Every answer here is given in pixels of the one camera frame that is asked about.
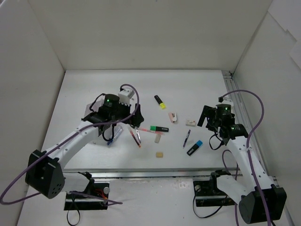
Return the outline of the blue black highlighter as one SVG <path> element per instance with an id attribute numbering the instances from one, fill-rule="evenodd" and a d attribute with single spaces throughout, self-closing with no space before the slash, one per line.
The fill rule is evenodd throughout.
<path id="1" fill-rule="evenodd" d="M 191 156 L 193 155 L 201 146 L 202 146 L 203 142 L 201 140 L 197 141 L 188 151 L 187 151 L 187 155 Z"/>

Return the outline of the white staple box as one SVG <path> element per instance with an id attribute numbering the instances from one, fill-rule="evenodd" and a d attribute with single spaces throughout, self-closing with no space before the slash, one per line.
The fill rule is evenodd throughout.
<path id="1" fill-rule="evenodd" d="M 195 127 L 196 126 L 196 121 L 195 120 L 187 120 L 186 122 L 185 122 L 185 125 L 186 126 L 191 126 L 191 127 Z"/>

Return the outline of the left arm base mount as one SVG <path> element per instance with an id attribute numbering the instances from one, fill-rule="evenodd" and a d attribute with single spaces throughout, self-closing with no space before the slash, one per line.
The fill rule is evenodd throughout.
<path id="1" fill-rule="evenodd" d="M 104 199 L 109 198 L 109 182 L 96 181 L 88 172 L 79 172 L 79 174 L 89 179 L 89 183 L 82 193 L 92 195 L 97 198 L 91 198 L 79 194 L 66 194 L 63 210 L 107 210 L 108 202 L 104 201 Z"/>

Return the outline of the purple pen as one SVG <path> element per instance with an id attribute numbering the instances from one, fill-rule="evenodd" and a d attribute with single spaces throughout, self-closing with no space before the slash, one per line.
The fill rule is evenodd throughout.
<path id="1" fill-rule="evenodd" d="M 186 135 L 186 137 L 185 137 L 185 140 L 184 140 L 184 143 L 183 143 L 183 148 L 186 146 L 186 143 L 187 143 L 187 141 L 188 141 L 188 138 L 189 138 L 189 136 L 190 136 L 190 132 L 191 132 L 191 130 L 189 129 L 188 130 L 188 133 L 187 133 L 187 135 Z"/>

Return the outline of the green black highlighter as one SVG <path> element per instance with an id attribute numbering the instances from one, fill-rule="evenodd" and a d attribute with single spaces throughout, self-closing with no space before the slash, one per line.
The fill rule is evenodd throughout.
<path id="1" fill-rule="evenodd" d="M 151 131 L 158 131 L 158 132 L 168 132 L 169 128 L 160 127 L 160 126 L 150 126 Z"/>

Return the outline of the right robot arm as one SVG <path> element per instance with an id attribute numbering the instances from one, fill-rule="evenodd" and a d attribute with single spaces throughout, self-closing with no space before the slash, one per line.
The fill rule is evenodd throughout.
<path id="1" fill-rule="evenodd" d="M 217 170 L 211 174 L 209 191 L 226 193 L 238 205 L 239 213 L 247 224 L 279 220 L 285 207 L 286 192 L 275 185 L 252 147 L 247 144 L 248 133 L 244 125 L 235 123 L 231 105 L 205 105 L 198 126 L 201 127 L 204 122 L 207 123 L 206 128 L 214 132 L 230 150 L 245 180 L 242 185 L 229 172 Z"/>

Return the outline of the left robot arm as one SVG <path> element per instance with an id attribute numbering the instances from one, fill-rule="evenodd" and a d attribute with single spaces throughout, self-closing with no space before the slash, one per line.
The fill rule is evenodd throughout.
<path id="1" fill-rule="evenodd" d="M 96 171 L 172 171 L 210 170 L 215 167 L 211 154 L 188 156 L 176 144 L 177 131 L 169 132 L 162 145 L 152 145 L 149 140 L 131 145 L 128 138 L 111 148 L 93 141 L 102 138 L 106 130 L 117 124 L 130 127 L 143 122 L 140 103 L 132 109 L 124 102 L 115 103 L 115 95 L 105 99 L 98 112 L 82 119 L 79 127 L 68 138 L 41 152 L 34 151 L 28 161 L 25 181 L 49 199 L 59 192 L 76 190 L 82 197 L 90 197 L 94 185 L 87 176 L 71 178 L 82 170 Z"/>

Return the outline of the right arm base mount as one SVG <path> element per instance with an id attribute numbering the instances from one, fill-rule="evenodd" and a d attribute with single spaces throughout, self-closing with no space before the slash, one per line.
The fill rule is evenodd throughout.
<path id="1" fill-rule="evenodd" d="M 223 191 L 217 188 L 216 179 L 219 176 L 231 175 L 229 171 L 220 169 L 212 172 L 209 178 L 193 180 L 195 204 L 197 207 L 232 206 L 235 202 Z"/>

